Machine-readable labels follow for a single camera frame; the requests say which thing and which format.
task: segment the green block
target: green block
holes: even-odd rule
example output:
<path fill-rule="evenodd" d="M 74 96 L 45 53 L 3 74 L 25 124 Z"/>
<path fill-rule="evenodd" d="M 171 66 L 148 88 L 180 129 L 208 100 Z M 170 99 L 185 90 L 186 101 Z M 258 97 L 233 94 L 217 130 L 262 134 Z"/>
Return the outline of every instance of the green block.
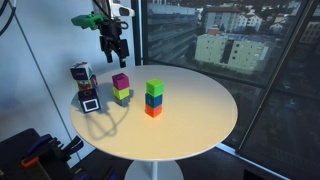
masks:
<path fill-rule="evenodd" d="M 113 86 L 112 91 L 113 91 L 113 95 L 115 95 L 120 100 L 130 95 L 129 88 L 125 88 L 119 91 L 117 88 Z"/>
<path fill-rule="evenodd" d="M 163 94 L 164 83 L 159 79 L 151 79 L 146 83 L 147 93 L 153 97 Z"/>

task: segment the city view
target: city view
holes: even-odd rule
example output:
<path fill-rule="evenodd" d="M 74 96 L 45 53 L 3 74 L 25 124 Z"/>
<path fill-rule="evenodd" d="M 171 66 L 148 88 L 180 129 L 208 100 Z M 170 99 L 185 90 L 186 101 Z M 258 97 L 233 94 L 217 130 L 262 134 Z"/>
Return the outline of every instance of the city view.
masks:
<path fill-rule="evenodd" d="M 293 178 L 320 178 L 320 6 L 273 82 L 303 0 L 149 0 L 149 63 L 200 71 L 236 100 L 237 147 L 272 83 L 243 154 Z"/>

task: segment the table base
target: table base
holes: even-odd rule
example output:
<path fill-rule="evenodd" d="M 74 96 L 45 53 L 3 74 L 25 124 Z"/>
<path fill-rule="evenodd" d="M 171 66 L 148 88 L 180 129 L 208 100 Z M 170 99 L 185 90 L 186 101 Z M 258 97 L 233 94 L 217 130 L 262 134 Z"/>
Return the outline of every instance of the table base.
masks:
<path fill-rule="evenodd" d="M 158 162 L 158 180 L 183 180 L 183 174 L 175 161 Z M 125 180 L 151 180 L 152 162 L 133 161 Z"/>

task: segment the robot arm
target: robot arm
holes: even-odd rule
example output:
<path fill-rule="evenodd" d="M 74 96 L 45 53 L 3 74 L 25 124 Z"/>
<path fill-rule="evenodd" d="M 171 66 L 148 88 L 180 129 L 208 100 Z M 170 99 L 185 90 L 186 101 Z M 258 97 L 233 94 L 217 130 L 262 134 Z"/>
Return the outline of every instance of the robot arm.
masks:
<path fill-rule="evenodd" d="M 94 12 L 89 15 L 80 15 L 72 18 L 73 25 L 83 29 L 99 29 L 100 46 L 105 53 L 108 63 L 112 60 L 114 51 L 120 61 L 120 67 L 126 67 L 125 58 L 129 56 L 128 43 L 126 39 L 121 39 L 122 29 L 127 29 L 128 24 L 119 19 L 120 16 L 134 16 L 134 11 L 120 4 L 115 4 L 109 0 L 93 0 Z"/>

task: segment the white table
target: white table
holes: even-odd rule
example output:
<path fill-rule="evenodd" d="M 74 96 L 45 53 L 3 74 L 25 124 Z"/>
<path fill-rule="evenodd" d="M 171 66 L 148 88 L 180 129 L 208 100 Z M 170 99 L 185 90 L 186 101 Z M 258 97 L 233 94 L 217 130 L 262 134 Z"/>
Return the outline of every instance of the white table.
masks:
<path fill-rule="evenodd" d="M 128 107 L 114 101 L 111 76 L 118 73 L 129 77 L 132 97 Z M 145 83 L 152 78 L 165 85 L 162 113 L 155 118 L 144 112 Z M 102 109 L 82 113 L 75 95 L 70 119 L 77 133 L 92 146 L 135 160 L 126 173 L 128 180 L 183 179 L 174 160 L 215 147 L 236 124 L 238 110 L 228 90 L 195 71 L 161 65 L 135 66 L 105 73 L 97 80 Z"/>

